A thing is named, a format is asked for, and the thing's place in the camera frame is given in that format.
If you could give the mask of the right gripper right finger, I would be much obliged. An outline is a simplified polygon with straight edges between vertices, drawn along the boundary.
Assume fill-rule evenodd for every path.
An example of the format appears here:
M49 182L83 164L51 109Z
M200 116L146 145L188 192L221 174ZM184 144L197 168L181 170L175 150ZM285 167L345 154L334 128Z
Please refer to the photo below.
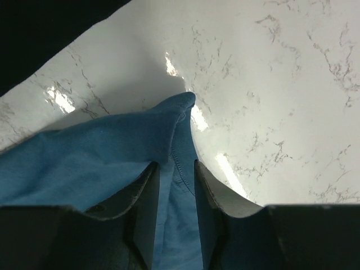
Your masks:
M359 268L359 205L260 206L194 169L205 269Z

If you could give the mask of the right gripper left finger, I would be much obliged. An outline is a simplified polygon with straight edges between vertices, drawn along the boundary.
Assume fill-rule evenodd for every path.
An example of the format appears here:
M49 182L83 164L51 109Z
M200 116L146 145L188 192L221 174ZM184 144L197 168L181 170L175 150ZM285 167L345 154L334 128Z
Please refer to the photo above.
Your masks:
M151 269L160 168L85 212L70 206L1 208L2 269Z

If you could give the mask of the blue t shirt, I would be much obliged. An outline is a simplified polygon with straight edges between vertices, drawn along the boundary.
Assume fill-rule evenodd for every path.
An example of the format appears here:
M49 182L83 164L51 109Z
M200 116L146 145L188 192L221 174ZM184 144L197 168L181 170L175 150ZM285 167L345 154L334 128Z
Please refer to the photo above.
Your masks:
M202 269L190 128L195 95L45 131L1 155L2 205L72 205L79 210L132 183L147 165L160 166L155 269Z

